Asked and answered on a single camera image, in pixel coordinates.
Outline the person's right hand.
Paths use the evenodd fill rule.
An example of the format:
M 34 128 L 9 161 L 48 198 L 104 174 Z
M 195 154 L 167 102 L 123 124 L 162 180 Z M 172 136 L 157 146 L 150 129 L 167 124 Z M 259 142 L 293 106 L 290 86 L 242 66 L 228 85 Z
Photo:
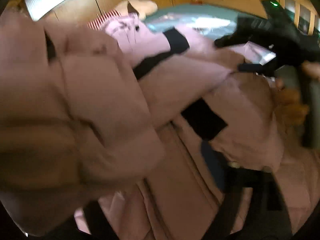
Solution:
M 284 88 L 300 89 L 300 76 L 306 77 L 308 81 L 319 83 L 319 62 L 305 61 L 298 68 L 283 66 L 276 71 L 275 87 L 279 90 Z

